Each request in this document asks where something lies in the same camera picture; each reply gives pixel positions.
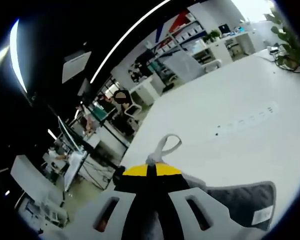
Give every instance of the blue panel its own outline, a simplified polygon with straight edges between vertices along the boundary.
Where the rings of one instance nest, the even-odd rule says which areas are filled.
[[[156,30],[156,34],[155,34],[155,43],[159,42],[160,39],[160,35],[162,33],[162,29],[164,28],[164,25],[162,24],[161,26],[158,27],[158,29]]]

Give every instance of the green plant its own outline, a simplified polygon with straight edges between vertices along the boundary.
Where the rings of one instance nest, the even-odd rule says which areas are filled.
[[[220,37],[220,32],[217,29],[214,29],[210,32],[209,35],[211,36],[211,38],[218,38]]]
[[[275,9],[271,9],[272,14],[265,14],[268,21],[273,22],[278,26],[273,26],[271,31],[277,34],[278,38],[286,43],[278,44],[276,47],[283,47],[286,51],[284,55],[277,55],[275,62],[279,67],[287,66],[291,71],[295,71],[300,67],[300,43],[297,36],[285,25],[284,21]]]
[[[206,43],[206,42],[210,39],[210,35],[207,34],[207,35],[204,36],[202,39],[203,39],[203,41]]]

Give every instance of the yellow stripe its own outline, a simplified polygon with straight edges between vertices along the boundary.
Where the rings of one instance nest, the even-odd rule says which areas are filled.
[[[128,175],[128,176],[147,176],[147,169],[148,165],[140,165],[140,166],[133,166],[129,168],[127,171],[123,173],[123,175]]]
[[[164,163],[156,163],[156,175],[163,176],[163,175],[176,175],[181,174],[182,172],[179,169],[176,169],[173,166],[169,166]]]

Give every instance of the shelf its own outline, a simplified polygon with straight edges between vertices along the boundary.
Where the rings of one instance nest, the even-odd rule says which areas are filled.
[[[189,25],[191,25],[191,24],[193,24],[195,22],[198,22],[198,20],[194,20],[194,21],[191,21],[191,22],[187,23],[186,25],[183,25],[182,27],[178,28],[178,30],[175,30],[175,31],[171,32],[171,34],[175,34],[175,33],[179,32],[180,30],[188,27]]]
[[[183,40],[182,42],[178,42],[178,44],[183,44],[185,41],[188,41],[189,39],[191,39],[191,38],[195,37],[196,35],[198,35],[198,34],[200,34],[200,33],[204,32],[204,31],[205,31],[205,30],[203,29],[203,30],[201,30],[201,31],[197,32],[196,34],[194,34],[194,35],[190,36],[190,37],[189,37],[189,38],[187,38],[186,40]]]
[[[172,50],[172,49],[174,49],[174,48],[176,48],[176,47],[178,47],[178,45],[175,45],[175,46],[171,47],[168,51],[165,51],[165,52],[162,53],[161,55],[156,56],[154,59],[156,60],[156,59],[160,58],[162,55],[165,55],[165,54],[169,53],[170,50]]]
[[[154,49],[154,48],[156,48],[156,46],[158,46],[160,43],[162,43],[163,41],[167,40],[168,38],[171,38],[171,36],[168,35],[168,36],[166,36],[164,39],[162,39],[161,41],[157,42],[157,43],[151,48],[151,50]]]

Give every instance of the led light strip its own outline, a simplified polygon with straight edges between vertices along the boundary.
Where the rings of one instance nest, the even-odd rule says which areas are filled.
[[[108,55],[105,57],[105,59],[100,64],[99,68],[96,70],[95,74],[93,75],[90,83],[92,84],[94,80],[96,79],[98,73],[100,72],[101,68],[105,65],[108,58],[111,56],[111,54],[116,50],[116,48],[121,44],[121,42],[132,32],[133,29],[135,29],[143,20],[145,20],[149,15],[151,15],[154,11],[161,8],[163,5],[167,4],[171,0],[164,0],[159,5],[155,6],[153,9],[151,9],[148,13],[146,13],[143,17],[141,17],[132,27],[129,28],[129,30],[119,39],[119,41],[114,45],[114,47],[111,49],[111,51],[108,53]]]
[[[56,135],[54,135],[54,133],[53,133],[50,129],[48,129],[48,133],[50,134],[50,136],[51,136],[54,140],[57,140]]]
[[[16,78],[18,79],[19,83],[21,84],[23,90],[27,93],[27,89],[26,89],[24,80],[21,76],[21,71],[20,71],[19,61],[18,61],[18,54],[17,54],[18,23],[19,23],[19,20],[17,20],[15,22],[15,24],[13,25],[11,32],[10,32],[10,55],[11,55],[12,68],[16,75]]]

